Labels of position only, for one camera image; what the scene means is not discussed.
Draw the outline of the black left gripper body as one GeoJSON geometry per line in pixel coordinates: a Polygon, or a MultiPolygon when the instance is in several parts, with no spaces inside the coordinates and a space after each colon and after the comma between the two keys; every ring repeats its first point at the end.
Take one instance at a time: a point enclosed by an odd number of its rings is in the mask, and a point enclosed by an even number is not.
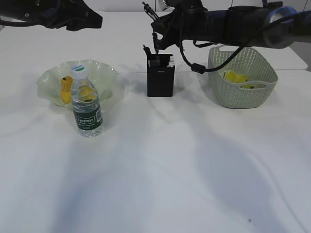
{"type": "Polygon", "coordinates": [[[100,29],[103,17],[83,0],[38,0],[40,24],[49,29],[66,27],[68,31],[100,29]]]}

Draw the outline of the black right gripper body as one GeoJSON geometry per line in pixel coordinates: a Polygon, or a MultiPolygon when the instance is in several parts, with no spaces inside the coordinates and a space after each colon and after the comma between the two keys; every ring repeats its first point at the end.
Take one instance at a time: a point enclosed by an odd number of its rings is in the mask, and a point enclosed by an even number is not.
{"type": "Polygon", "coordinates": [[[206,8],[175,8],[172,12],[159,16],[151,23],[157,33],[158,48],[165,50],[172,45],[180,47],[183,40],[209,41],[208,16],[206,8]]]}

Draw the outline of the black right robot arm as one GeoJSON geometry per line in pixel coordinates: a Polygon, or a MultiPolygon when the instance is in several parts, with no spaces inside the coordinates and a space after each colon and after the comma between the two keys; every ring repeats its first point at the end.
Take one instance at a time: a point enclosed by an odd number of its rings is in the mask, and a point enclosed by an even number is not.
{"type": "Polygon", "coordinates": [[[211,11],[200,0],[161,0],[162,9],[172,7],[173,11],[152,22],[153,31],[162,35],[155,46],[165,50],[176,45],[191,70],[203,74],[222,69],[246,47],[283,49],[293,42],[311,41],[310,11],[298,12],[281,1],[262,4],[211,11]],[[206,68],[185,57],[184,40],[201,41],[200,47],[223,44],[237,49],[222,64],[206,68]]]}

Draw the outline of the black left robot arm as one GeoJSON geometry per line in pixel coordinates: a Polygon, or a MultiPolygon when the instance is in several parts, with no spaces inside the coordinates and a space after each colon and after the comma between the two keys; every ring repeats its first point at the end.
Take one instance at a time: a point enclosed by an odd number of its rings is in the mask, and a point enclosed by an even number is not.
{"type": "Polygon", "coordinates": [[[83,0],[2,0],[0,15],[19,22],[1,20],[2,26],[31,27],[41,25],[49,29],[66,27],[100,29],[103,17],[89,8],[83,0]]]}

